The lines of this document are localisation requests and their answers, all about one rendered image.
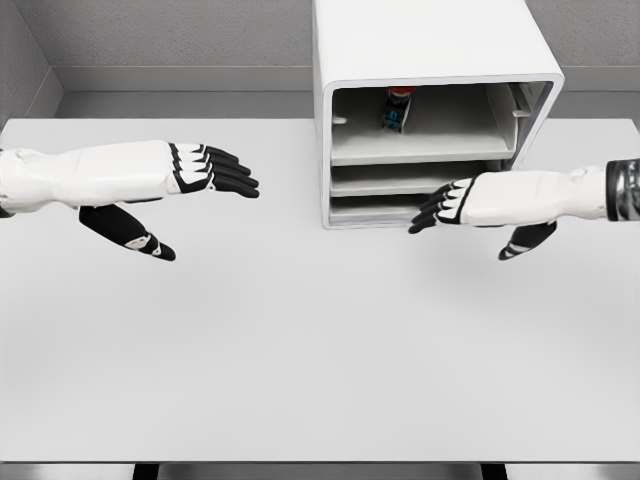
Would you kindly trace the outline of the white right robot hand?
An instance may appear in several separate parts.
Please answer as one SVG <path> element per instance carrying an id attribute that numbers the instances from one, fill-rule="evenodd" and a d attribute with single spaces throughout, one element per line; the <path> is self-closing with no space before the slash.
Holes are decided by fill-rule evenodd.
<path id="1" fill-rule="evenodd" d="M 455 180 L 430 194 L 411 220 L 417 234 L 437 225 L 515 228 L 498 254 L 501 261 L 527 253 L 557 228 L 569 191 L 568 176 L 545 171 L 483 173 Z"/>

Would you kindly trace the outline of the load switch with red knob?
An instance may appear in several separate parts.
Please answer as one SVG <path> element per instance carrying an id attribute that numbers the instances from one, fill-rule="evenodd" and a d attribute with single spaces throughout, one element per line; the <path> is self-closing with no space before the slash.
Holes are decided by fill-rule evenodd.
<path id="1" fill-rule="evenodd" d="M 389 87 L 381 120 L 385 129 L 401 133 L 409 113 L 415 87 Z"/>

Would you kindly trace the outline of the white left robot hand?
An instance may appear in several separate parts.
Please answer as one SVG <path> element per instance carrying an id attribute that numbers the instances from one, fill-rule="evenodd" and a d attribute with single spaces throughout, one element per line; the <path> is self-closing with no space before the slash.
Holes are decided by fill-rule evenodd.
<path id="1" fill-rule="evenodd" d="M 79 220 L 124 248 L 173 261 L 160 242 L 119 202 L 144 203 L 205 190 L 259 197 L 259 182 L 239 159 L 206 144 L 153 140 L 91 147 L 65 156 L 54 198 L 79 209 Z"/>

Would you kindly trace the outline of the shallow white cabinet drawer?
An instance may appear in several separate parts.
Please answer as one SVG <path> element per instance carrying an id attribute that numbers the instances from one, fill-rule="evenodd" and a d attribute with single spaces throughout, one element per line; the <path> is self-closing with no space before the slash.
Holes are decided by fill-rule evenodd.
<path id="1" fill-rule="evenodd" d="M 338 166 L 331 170 L 330 195 L 427 194 L 451 181 L 497 172 L 501 167 L 499 160 Z"/>
<path id="2" fill-rule="evenodd" d="M 406 224 L 417 215 L 428 194 L 336 197 L 330 200 L 331 226 Z"/>

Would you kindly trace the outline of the tall white cabinet drawer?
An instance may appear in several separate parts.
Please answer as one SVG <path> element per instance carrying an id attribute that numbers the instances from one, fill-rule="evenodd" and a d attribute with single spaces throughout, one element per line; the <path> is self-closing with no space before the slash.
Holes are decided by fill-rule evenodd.
<path id="1" fill-rule="evenodd" d="M 400 133 L 381 127 L 387 90 L 340 89 L 332 127 L 334 166 L 506 160 L 519 133 L 510 89 L 503 84 L 431 85 L 413 92 Z"/>

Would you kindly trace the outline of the white tabletop storage cabinet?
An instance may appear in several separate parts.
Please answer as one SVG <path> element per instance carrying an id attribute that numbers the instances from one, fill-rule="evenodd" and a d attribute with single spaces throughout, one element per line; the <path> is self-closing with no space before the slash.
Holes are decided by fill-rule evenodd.
<path id="1" fill-rule="evenodd" d="M 517 168 L 564 84 L 526 0 L 313 0 L 313 94 L 322 222 L 329 224 L 340 89 L 503 84 L 515 101 Z"/>

